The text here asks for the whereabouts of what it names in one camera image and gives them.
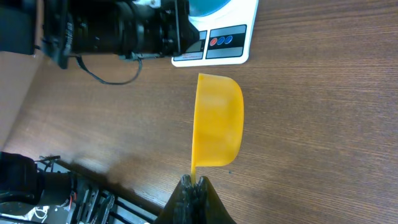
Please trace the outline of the white digital kitchen scale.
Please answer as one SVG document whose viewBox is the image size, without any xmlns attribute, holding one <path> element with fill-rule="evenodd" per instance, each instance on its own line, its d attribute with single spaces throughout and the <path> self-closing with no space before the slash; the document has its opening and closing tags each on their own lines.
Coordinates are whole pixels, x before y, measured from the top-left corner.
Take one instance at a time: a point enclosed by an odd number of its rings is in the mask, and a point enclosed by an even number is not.
<svg viewBox="0 0 398 224">
<path fill-rule="evenodd" d="M 176 67 L 232 65 L 249 58 L 258 0 L 231 0 L 218 11 L 189 21 L 200 32 L 200 40 L 185 54 L 172 58 Z"/>
</svg>

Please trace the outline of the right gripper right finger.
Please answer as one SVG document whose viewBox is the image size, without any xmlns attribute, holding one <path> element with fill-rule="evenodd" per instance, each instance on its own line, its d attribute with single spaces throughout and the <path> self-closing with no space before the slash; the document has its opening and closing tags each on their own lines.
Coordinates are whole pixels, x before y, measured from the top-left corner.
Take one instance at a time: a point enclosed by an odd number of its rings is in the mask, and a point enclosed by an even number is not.
<svg viewBox="0 0 398 224">
<path fill-rule="evenodd" d="M 195 185 L 194 220 L 199 224 L 236 224 L 223 205 L 208 177 Z"/>
</svg>

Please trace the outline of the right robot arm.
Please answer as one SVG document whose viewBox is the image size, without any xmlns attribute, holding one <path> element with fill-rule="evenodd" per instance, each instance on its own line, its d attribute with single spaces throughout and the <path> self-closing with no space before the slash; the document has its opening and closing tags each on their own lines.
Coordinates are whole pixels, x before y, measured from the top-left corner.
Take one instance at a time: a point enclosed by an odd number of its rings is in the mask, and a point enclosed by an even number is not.
<svg viewBox="0 0 398 224">
<path fill-rule="evenodd" d="M 165 207 L 130 202 L 64 168 L 58 156 L 35 161 L 1 153 L 1 219 L 10 223 L 234 223 L 207 177 L 183 175 Z"/>
</svg>

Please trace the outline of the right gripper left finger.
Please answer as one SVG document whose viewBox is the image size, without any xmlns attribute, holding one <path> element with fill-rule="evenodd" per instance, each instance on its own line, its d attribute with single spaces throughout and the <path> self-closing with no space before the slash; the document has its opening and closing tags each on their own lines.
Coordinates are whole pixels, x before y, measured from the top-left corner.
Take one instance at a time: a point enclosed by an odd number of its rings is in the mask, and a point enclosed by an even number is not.
<svg viewBox="0 0 398 224">
<path fill-rule="evenodd" d="M 160 215 L 155 219 L 155 224 L 192 224 L 195 222 L 194 205 L 195 189 L 190 175 L 181 176 L 169 201 Z"/>
</svg>

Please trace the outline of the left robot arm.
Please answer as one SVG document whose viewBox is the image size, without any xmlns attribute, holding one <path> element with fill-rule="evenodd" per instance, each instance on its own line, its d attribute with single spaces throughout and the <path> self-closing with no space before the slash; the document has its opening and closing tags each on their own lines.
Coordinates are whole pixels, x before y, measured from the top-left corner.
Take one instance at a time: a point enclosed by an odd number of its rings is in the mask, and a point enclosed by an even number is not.
<svg viewBox="0 0 398 224">
<path fill-rule="evenodd" d="M 1 51 L 40 49 L 60 68 L 71 57 L 174 57 L 200 38 L 188 1 L 1 1 Z"/>
</svg>

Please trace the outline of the yellow measuring scoop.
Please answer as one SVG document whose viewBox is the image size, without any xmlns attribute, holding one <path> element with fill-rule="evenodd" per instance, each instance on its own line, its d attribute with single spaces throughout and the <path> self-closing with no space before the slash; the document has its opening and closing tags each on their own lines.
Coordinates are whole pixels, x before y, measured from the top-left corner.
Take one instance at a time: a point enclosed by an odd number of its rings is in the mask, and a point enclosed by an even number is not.
<svg viewBox="0 0 398 224">
<path fill-rule="evenodd" d="M 230 77 L 198 75 L 193 117 L 191 180 L 197 167 L 219 167 L 233 162 L 243 138 L 244 98 Z"/>
</svg>

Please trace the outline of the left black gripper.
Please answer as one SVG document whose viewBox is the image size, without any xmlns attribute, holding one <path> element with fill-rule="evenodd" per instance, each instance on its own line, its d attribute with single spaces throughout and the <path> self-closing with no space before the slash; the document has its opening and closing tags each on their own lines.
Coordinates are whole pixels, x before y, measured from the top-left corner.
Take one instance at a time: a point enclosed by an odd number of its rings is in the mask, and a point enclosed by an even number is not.
<svg viewBox="0 0 398 224">
<path fill-rule="evenodd" d="M 189 0 L 161 1 L 159 12 L 162 28 L 161 57 L 178 57 L 200 40 L 200 32 L 188 18 Z"/>
</svg>

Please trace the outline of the teal blue bowl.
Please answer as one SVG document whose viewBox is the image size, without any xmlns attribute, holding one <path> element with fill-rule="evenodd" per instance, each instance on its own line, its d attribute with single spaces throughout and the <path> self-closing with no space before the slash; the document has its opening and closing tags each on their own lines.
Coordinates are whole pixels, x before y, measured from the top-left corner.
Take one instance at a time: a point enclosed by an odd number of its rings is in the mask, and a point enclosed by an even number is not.
<svg viewBox="0 0 398 224">
<path fill-rule="evenodd" d="M 210 15 L 225 5 L 231 0 L 189 0 L 190 16 L 204 17 Z"/>
</svg>

